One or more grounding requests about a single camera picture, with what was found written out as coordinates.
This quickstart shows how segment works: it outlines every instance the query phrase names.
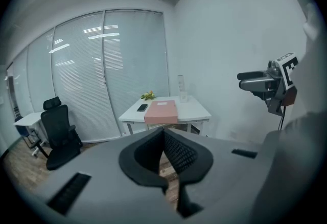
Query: cable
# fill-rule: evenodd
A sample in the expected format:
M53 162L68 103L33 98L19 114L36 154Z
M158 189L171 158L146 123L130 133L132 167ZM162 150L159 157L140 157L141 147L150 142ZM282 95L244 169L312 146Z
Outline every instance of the cable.
M282 130L282 127L283 127L283 122L284 122L284 118L285 118L285 112L286 112L286 107L284 106L284 110L283 110L283 116L279 122L279 125L278 125L278 130Z

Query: chair headrest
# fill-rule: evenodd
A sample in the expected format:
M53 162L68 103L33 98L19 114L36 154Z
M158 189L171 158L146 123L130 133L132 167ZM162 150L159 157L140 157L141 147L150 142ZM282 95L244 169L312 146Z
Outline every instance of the chair headrest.
M51 108L58 107L60 105L61 105L61 101L60 101L59 97L55 97L53 99L49 99L49 100L44 101L43 109L44 110L49 110Z

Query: pink book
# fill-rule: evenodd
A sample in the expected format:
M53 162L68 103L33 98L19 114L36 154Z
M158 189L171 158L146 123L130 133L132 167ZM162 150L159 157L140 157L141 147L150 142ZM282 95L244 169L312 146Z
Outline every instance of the pink book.
M147 124L177 123L177 109L174 100L153 101L144 115Z

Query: black office chair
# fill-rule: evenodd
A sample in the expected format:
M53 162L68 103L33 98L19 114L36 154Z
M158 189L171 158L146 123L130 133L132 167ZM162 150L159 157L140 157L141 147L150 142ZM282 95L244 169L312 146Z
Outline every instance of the black office chair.
M50 109L52 109L54 107L59 107L60 105L61 105L61 101L60 101L59 97L55 97L55 98L48 99L48 100L44 101L43 109L44 110L50 110ZM73 130L74 134L78 137L78 134L77 134L75 128L74 129L71 128L71 130Z
M22 119L22 116L18 116L16 119L15 119L15 122L17 122L18 120L21 120ZM35 135L31 136L31 137L36 137L37 140L36 141L31 141L29 136L29 132L27 131L26 127L25 126L15 126L18 133L20 134L20 136L22 137L22 139L25 141L26 145L28 146L29 149L34 149L35 147L38 147L39 150L42 152L42 154L48 158L48 154L44 151L44 149L41 147L41 142L42 140L39 138L38 134L36 133L35 130L32 130L32 132L35 133ZM27 144L26 140L25 139L28 139L29 142L30 142L30 146Z
M59 168L81 153L80 147L83 144L75 131L75 126L69 124L67 105L52 107L43 112L41 121L52 148L46 162L48 170Z

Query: white desk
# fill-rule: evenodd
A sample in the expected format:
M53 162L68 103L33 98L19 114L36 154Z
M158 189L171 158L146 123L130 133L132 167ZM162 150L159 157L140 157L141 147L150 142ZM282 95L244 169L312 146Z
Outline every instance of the white desk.
M25 126L30 136L32 136L32 130L31 128L34 128L34 125L39 123L41 121L41 114L43 112L36 112L36 113L30 113L27 116L23 117L22 119L16 121L14 123L14 126ZM45 137L45 130L43 129L42 123L40 123L40 128L43 131L44 139L41 143L41 146L44 145L46 142ZM32 155L36 155L39 152L39 149L36 148L35 151L32 153Z
M192 96L189 96L189 101L181 103L179 96L174 97L158 97L155 101L174 100L177 109L178 124L187 124L188 132L191 132L192 123L199 123L199 130L201 132L203 123L209 121L211 118L210 113ZM139 99L132 105L124 114L119 117L119 120L123 123L126 134L133 134L131 124L144 124L145 129L149 129L149 126L144 121L144 115L147 112L150 104L154 100ZM137 112L137 109L142 104L147 104L148 107L144 112Z

